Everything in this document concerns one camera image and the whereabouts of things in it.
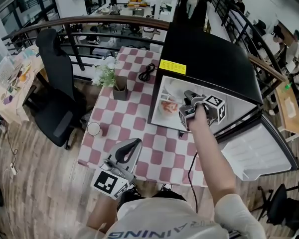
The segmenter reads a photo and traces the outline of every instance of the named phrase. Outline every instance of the gray pot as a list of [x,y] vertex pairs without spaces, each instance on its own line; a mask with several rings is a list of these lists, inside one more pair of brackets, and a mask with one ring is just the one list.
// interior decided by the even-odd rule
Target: gray pot
[[128,80],[125,76],[115,76],[116,84],[119,87],[119,90],[116,87],[113,87],[113,98],[115,100],[126,101],[128,97]]

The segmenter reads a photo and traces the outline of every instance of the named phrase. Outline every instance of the checkered tablecloth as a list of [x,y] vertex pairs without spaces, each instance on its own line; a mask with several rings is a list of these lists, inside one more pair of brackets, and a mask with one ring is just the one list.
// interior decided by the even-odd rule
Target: checkered tablecloth
[[[112,88],[103,87],[95,103],[90,122],[98,122],[103,137],[94,138],[85,132],[78,162],[88,167],[102,164],[116,143],[140,138],[143,148],[134,174],[140,180],[189,185],[188,171],[196,153],[193,136],[178,138],[177,130],[148,124],[155,74],[146,83],[138,79],[146,66],[158,66],[160,54],[122,47],[118,53],[116,74],[128,78],[128,100],[114,100]],[[198,158],[190,173],[193,185],[206,187]]]

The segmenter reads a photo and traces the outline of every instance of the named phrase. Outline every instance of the purple object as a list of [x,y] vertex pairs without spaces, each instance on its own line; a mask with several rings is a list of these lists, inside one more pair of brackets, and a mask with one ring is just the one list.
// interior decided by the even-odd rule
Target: purple object
[[4,105],[7,105],[7,104],[11,103],[12,99],[13,99],[13,96],[8,96],[8,97],[6,97],[6,98],[3,100],[3,104],[4,104]]

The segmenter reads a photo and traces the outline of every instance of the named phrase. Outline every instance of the yellow label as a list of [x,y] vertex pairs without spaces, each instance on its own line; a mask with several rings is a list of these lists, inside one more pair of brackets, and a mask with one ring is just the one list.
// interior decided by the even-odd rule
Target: yellow label
[[162,59],[160,61],[159,68],[169,70],[172,72],[176,72],[179,74],[186,74],[186,66],[185,65],[178,64],[178,63],[171,62],[171,61],[164,60],[164,59]]

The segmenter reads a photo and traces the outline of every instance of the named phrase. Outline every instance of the electrical outlet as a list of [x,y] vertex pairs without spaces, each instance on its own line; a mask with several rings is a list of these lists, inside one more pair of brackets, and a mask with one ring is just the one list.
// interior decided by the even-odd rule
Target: electrical outlet
[[13,175],[17,175],[18,174],[17,170],[15,169],[15,167],[14,167],[14,165],[12,163],[10,164],[10,168],[11,168],[11,171],[12,171]]

